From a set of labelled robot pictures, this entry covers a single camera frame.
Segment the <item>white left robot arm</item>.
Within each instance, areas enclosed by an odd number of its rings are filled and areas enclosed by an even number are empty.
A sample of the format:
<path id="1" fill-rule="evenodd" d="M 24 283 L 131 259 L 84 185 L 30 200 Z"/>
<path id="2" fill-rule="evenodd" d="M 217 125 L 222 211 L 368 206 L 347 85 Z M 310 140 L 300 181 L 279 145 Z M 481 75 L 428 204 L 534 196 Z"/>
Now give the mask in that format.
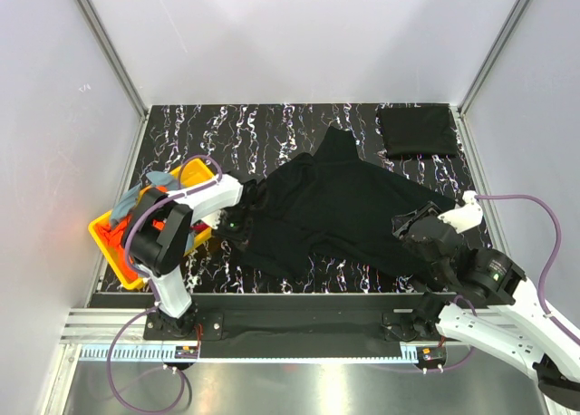
<path id="1" fill-rule="evenodd" d="M 241 182 L 218 174 L 200 184 L 161 191 L 148 188 L 130 212 L 121 241 L 125 264 L 146 278 L 153 291 L 153 316 L 178 339 L 195 330 L 197 307 L 183 283 L 180 263 L 194 246 L 192 227 L 207 222 L 212 229 L 225 226 L 235 234 L 239 222 L 229 225 L 227 217 L 248 208 L 256 195 L 257 182 Z"/>

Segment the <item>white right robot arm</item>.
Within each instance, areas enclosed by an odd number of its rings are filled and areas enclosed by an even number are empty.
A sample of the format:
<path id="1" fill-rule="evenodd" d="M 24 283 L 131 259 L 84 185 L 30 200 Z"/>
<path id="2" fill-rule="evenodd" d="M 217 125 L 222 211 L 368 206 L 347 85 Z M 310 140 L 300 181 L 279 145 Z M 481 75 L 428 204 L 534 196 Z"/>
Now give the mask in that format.
<path id="1" fill-rule="evenodd" d="M 476 194 L 442 211 L 434 203 L 393 220 L 393 234 L 430 265 L 429 290 L 384 326 L 405 342 L 457 340 L 513 366 L 551 401 L 579 409 L 579 332 L 548 310 L 524 270 L 493 248 L 471 248 L 464 232 L 483 210 Z"/>

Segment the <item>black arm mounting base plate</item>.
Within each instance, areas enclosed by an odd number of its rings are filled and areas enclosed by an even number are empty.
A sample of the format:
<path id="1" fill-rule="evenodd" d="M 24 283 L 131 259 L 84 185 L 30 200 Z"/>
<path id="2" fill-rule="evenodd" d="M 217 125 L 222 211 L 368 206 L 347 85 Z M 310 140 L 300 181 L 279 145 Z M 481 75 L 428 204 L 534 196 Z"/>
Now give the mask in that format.
<path id="1" fill-rule="evenodd" d="M 236 338 L 298 336 L 363 336 L 380 341 L 438 341 L 434 323 L 422 321 L 410 310 L 381 309 L 229 309 L 201 310 L 175 323 L 160 313 L 148 315 L 146 340 L 233 342 Z"/>

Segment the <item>black t-shirt with blue logo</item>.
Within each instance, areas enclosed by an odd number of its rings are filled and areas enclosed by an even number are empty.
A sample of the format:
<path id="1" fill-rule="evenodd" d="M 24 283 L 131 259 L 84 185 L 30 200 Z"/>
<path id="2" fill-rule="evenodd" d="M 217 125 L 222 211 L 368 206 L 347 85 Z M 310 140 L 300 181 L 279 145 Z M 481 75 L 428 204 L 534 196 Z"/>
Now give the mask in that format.
<path id="1" fill-rule="evenodd" d="M 360 159 L 353 134 L 329 128 L 314 154 L 303 152 L 259 183 L 240 261 L 266 274 L 303 277 L 318 254 L 368 265 L 388 276 L 425 276 L 430 265 L 395 237 L 393 220 L 448 198 Z"/>

